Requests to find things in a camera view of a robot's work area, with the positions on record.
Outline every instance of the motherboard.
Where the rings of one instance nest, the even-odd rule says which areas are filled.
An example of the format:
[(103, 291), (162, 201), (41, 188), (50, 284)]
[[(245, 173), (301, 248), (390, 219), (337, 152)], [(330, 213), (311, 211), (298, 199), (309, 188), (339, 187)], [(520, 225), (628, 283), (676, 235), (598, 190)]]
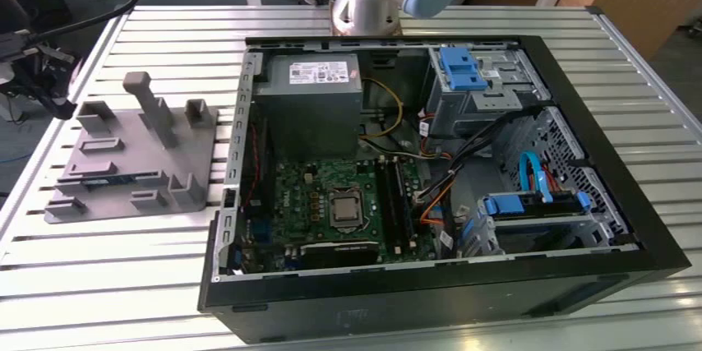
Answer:
[[(282, 271), (297, 270), (305, 261), (314, 268), (334, 266), (339, 261), (325, 260), (335, 258), (350, 264), (370, 256), (374, 262), (366, 264), (434, 259), (433, 236), (417, 229), (410, 208), (412, 193), (421, 188), (413, 159), (279, 162), (273, 219), (258, 220), (250, 229), (257, 260), (267, 270)], [(317, 253), (323, 261), (311, 259)]]

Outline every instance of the green motherboard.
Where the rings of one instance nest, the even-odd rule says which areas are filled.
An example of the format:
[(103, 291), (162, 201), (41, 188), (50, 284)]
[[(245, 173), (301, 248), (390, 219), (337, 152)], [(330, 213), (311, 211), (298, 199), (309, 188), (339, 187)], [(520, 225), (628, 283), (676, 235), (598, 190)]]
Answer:
[[(422, 185), (418, 167), (413, 159), (404, 158), (398, 163), (402, 187), (410, 195)], [(388, 251), (382, 211), (382, 205), (388, 202), (380, 201), (378, 187), (374, 160), (278, 163), (273, 245), (372, 241), (380, 243), (378, 263), (434, 259), (434, 242), (429, 233), (414, 236), (412, 248), (406, 251)], [(345, 199), (347, 196), (361, 198), (356, 200), (361, 207), (342, 206), (342, 201), (349, 201)], [(352, 226), (343, 226), (343, 221), (337, 220), (352, 218), (358, 221)], [(281, 263), (273, 267), (281, 270)]]

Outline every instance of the sticker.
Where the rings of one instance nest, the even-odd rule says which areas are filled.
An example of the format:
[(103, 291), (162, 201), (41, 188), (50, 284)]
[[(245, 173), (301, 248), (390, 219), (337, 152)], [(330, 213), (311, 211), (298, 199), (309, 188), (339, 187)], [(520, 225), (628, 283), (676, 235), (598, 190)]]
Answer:
[(110, 184), (110, 181), (106, 179), (83, 181), (83, 185), (105, 185), (105, 184)]
[(501, 73), (497, 70), (482, 70), (484, 78), (501, 78)]
[(448, 246), (450, 250), (453, 250), (453, 237), (449, 236), (449, 233), (446, 233), (444, 230), (441, 231), (440, 240), (444, 242), (444, 245)]
[(290, 65), (291, 84), (335, 84), (349, 82), (346, 62), (299, 62)]
[(425, 121), (420, 122), (420, 136), (429, 136), (429, 123)]

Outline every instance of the cpu socket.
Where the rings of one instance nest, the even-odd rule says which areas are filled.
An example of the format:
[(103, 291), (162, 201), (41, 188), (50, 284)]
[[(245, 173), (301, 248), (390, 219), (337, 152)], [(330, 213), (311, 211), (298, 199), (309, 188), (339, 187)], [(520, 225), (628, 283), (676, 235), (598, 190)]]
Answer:
[(361, 190), (347, 189), (330, 193), (330, 225), (333, 228), (358, 228), (364, 225)]

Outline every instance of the aluminum workbench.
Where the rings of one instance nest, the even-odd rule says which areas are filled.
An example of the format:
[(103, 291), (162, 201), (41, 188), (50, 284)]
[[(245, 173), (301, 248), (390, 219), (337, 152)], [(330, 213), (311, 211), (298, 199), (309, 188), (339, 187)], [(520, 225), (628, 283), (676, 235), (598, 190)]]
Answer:
[[(138, 108), (126, 72), (147, 71), (171, 108), (222, 106), (209, 207), (199, 213), (47, 224), (43, 208), (78, 138), (54, 121), (0, 212), (0, 349), (213, 349), (242, 345), (195, 309), (207, 223), (222, 195), (246, 36), (327, 35), (309, 7), (138, 7), (113, 20), (74, 99)], [(402, 20), (406, 35), (541, 35), (693, 267), (570, 316), (258, 349), (702, 347), (702, 127), (604, 16), (580, 8), (462, 7)]]

